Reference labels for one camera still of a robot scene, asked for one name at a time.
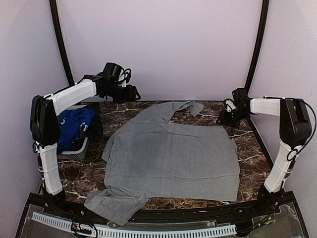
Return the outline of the grey button shirt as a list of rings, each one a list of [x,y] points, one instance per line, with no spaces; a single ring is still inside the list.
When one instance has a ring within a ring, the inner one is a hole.
[[[107,141],[105,189],[91,193],[85,207],[120,226],[152,197],[235,202],[240,167],[235,142],[222,126],[171,122],[198,102],[167,102],[142,110]]]

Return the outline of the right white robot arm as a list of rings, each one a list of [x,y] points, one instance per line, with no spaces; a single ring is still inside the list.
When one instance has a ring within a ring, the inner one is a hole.
[[[280,147],[271,172],[264,182],[268,193],[277,193],[284,187],[297,157],[316,131],[317,126],[311,124],[308,114],[310,105],[298,98],[250,98],[244,88],[234,90],[232,96],[232,99],[223,101],[224,110],[218,116],[218,124],[239,126],[241,120],[251,115],[279,118]]]

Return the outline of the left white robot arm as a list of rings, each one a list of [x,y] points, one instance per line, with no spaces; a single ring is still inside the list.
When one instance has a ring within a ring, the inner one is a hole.
[[[97,75],[84,75],[73,86],[32,100],[30,130],[33,151],[38,155],[38,169],[45,191],[51,196],[64,194],[57,164],[57,142],[60,128],[57,117],[83,100],[99,96],[111,97],[113,102],[140,100],[137,88],[129,84],[132,70],[108,62]]]

